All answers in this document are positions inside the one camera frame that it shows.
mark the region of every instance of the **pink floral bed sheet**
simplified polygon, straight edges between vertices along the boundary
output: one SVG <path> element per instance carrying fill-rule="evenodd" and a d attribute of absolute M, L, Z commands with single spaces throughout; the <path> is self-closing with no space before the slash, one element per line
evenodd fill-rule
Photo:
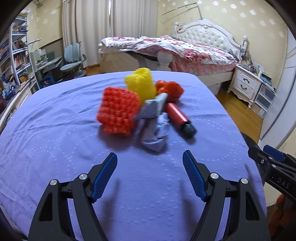
<path fill-rule="evenodd" d="M 234 57 L 223 50 L 173 39 L 160 38 L 108 37 L 102 40 L 101 53 L 127 52 L 157 56 L 159 51 L 173 54 L 170 67 L 175 72 L 193 75 L 217 74 L 231 71 L 237 65 Z"/>

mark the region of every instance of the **white headboard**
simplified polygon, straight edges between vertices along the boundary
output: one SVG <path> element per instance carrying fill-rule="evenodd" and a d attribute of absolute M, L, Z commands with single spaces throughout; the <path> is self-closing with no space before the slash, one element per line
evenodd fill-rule
<path fill-rule="evenodd" d="M 226 52 L 231 49 L 241 60 L 239 54 L 241 44 L 233 40 L 231 33 L 206 18 L 184 25 L 181 30 L 179 30 L 179 24 L 175 23 L 174 37 L 187 42 L 212 46 Z"/>

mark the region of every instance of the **red tube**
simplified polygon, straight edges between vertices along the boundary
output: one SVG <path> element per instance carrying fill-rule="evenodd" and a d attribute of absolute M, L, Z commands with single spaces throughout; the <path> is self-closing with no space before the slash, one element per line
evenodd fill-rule
<path fill-rule="evenodd" d="M 165 105 L 165 110 L 171 123 L 183 134 L 186 139 L 192 138 L 196 134 L 196 129 L 191 124 L 189 118 L 173 103 Z"/>

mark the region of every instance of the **nightstand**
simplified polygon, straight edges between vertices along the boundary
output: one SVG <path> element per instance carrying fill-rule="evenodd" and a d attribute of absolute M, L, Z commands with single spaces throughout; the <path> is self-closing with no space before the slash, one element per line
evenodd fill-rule
<path fill-rule="evenodd" d="M 227 92 L 232 91 L 239 99 L 248 102 L 249 108 L 251 108 L 261 83 L 262 80 L 257 75 L 237 66 Z"/>

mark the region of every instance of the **curtain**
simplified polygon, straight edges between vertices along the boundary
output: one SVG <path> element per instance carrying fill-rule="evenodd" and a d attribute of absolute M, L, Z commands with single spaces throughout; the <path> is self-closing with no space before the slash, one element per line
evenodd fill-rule
<path fill-rule="evenodd" d="M 76 33 L 76 0 L 63 2 L 62 31 L 64 49 L 77 43 Z"/>
<path fill-rule="evenodd" d="M 155 37 L 158 0 L 113 0 L 114 36 Z"/>
<path fill-rule="evenodd" d="M 84 67 L 100 63 L 106 37 L 156 36 L 158 0 L 68 0 L 63 3 L 64 48 L 81 41 Z"/>

